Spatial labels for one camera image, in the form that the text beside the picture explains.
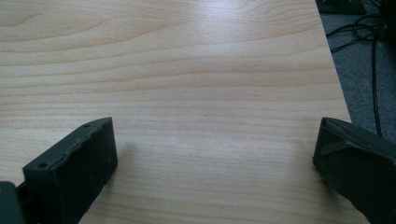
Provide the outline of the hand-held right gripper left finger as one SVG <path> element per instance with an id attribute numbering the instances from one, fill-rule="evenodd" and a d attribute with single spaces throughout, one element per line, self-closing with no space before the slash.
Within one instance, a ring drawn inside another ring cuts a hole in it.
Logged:
<path id="1" fill-rule="evenodd" d="M 37 224 L 78 224 L 118 165 L 111 118 L 83 124 L 25 165 Z"/>

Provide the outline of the black stand base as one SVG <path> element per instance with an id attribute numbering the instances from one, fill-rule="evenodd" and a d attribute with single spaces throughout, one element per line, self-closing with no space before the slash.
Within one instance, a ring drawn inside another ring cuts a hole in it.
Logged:
<path id="1" fill-rule="evenodd" d="M 366 10 L 361 0 L 316 0 L 321 14 L 364 15 Z"/>

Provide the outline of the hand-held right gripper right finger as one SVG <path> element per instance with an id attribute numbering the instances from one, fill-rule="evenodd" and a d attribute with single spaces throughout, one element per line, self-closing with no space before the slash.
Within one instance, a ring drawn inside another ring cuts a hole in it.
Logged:
<path id="1" fill-rule="evenodd" d="M 313 163 L 371 224 L 396 224 L 396 144 L 352 123 L 324 118 Z"/>

